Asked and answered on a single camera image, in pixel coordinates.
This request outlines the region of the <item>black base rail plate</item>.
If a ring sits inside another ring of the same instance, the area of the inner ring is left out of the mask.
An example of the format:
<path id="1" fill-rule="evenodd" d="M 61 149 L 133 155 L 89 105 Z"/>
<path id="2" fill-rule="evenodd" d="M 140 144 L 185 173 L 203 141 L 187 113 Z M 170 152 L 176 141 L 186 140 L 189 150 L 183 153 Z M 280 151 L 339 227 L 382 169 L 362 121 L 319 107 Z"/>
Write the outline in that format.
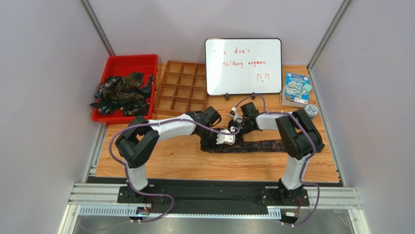
<path id="1" fill-rule="evenodd" d="M 116 205 L 136 205 L 135 214 L 148 207 L 151 214 L 169 215 L 264 215 L 268 206 L 309 208 L 313 189 L 287 196 L 278 182 L 150 179 L 138 194 L 125 179 L 110 179 L 109 185 L 115 186 Z"/>

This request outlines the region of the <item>brown compartment tray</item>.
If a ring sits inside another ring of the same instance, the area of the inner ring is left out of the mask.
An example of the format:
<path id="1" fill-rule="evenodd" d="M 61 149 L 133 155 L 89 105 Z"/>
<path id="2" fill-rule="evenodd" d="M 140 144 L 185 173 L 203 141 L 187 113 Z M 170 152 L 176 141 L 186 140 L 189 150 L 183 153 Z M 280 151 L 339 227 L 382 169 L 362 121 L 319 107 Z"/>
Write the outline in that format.
<path id="1" fill-rule="evenodd" d="M 206 65 L 169 60 L 156 91 L 154 113 L 178 116 L 189 111 L 203 111 L 207 102 Z"/>

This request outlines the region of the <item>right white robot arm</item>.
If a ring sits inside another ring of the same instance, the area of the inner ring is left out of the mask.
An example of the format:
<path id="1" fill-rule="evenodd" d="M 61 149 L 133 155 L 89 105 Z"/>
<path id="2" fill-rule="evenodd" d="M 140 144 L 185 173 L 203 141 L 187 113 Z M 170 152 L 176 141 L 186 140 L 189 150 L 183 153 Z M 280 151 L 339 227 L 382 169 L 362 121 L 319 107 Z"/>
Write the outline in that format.
<path id="1" fill-rule="evenodd" d="M 297 202 L 304 188 L 304 174 L 309 160 L 324 148 L 322 137 L 304 109 L 289 112 L 260 113 L 253 102 L 230 111 L 228 127 L 239 128 L 239 134 L 252 131 L 278 131 L 281 143 L 288 154 L 285 172 L 276 189 L 276 199 L 282 204 Z"/>

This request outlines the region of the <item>blue packaged item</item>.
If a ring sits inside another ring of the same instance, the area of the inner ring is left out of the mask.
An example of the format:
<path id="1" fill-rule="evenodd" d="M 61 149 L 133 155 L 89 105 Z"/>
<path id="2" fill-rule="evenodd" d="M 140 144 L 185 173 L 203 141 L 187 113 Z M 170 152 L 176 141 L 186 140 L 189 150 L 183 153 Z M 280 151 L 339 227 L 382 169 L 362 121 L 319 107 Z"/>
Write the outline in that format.
<path id="1" fill-rule="evenodd" d="M 287 72 L 280 95 L 281 105 L 300 108 L 307 106 L 310 104 L 312 89 L 310 77 Z"/>

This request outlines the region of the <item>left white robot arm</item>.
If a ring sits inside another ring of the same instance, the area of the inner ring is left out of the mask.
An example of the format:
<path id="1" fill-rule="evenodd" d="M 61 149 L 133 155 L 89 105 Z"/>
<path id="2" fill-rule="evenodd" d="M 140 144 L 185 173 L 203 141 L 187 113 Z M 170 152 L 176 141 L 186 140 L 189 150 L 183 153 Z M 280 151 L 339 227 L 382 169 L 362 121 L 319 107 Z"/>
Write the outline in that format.
<path id="1" fill-rule="evenodd" d="M 213 107 L 162 120 L 136 117 L 128 127 L 112 138 L 121 156 L 118 162 L 123 166 L 127 177 L 127 185 L 121 194 L 137 199 L 138 202 L 150 200 L 155 195 L 148 189 L 146 163 L 157 143 L 175 137 L 197 135 L 203 143 L 217 146 L 218 138 L 228 135 L 213 127 L 221 119 Z"/>

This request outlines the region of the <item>whiteboard with red writing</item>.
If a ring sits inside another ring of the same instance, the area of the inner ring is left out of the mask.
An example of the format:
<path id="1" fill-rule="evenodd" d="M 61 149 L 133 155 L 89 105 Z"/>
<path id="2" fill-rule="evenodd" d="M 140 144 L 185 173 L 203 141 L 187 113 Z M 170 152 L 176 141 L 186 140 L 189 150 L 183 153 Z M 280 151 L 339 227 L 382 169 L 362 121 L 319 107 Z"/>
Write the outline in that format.
<path id="1" fill-rule="evenodd" d="M 278 38 L 207 39 L 206 88 L 210 96 L 282 91 L 282 42 Z"/>

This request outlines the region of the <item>pile of patterned ties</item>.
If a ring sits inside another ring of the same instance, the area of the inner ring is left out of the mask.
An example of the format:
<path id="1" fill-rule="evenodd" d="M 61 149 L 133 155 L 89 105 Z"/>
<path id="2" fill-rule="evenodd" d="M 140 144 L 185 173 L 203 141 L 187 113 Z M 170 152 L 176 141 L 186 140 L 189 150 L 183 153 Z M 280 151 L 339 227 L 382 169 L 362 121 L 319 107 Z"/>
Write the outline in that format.
<path id="1" fill-rule="evenodd" d="M 120 110 L 125 117 L 146 116 L 150 111 L 150 98 L 154 75 L 144 82 L 144 73 L 134 71 L 126 76 L 109 76 L 98 85 L 90 104 L 102 115 Z"/>

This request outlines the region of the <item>red plastic bin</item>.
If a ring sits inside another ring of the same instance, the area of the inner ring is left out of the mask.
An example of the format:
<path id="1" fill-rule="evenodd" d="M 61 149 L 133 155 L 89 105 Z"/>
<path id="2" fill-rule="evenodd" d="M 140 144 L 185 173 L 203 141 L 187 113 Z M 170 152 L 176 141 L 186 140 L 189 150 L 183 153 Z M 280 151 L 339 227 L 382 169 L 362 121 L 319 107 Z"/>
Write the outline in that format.
<path id="1" fill-rule="evenodd" d="M 139 55 L 139 56 L 114 56 L 109 57 L 103 72 L 101 82 L 104 82 L 106 77 L 109 76 L 126 76 L 134 71 L 144 73 L 144 82 L 149 80 L 150 75 L 154 75 L 154 82 L 152 88 L 152 97 L 150 98 L 150 111 L 149 114 L 143 116 L 146 119 L 150 119 L 153 113 L 153 101 L 154 92 L 156 89 L 156 75 L 158 72 L 158 56 L 157 55 Z M 128 124 L 136 116 L 125 117 L 120 110 L 116 110 L 111 115 L 102 115 L 98 113 L 96 108 L 93 110 L 92 120 L 99 122 L 103 125 L 111 124 Z"/>

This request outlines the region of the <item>dark paisley tie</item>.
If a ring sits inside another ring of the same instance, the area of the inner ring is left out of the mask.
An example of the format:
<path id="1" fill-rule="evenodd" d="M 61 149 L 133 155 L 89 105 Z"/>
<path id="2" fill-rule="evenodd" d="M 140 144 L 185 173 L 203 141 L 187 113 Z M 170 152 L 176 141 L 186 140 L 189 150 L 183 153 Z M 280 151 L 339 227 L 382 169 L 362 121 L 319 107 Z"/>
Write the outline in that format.
<path id="1" fill-rule="evenodd" d="M 219 144 L 206 145 L 201 144 L 201 151 L 213 154 L 242 154 L 242 153 L 285 153 L 283 142 L 280 139 L 276 140 L 261 140 L 261 141 L 239 141 L 233 145 Z"/>

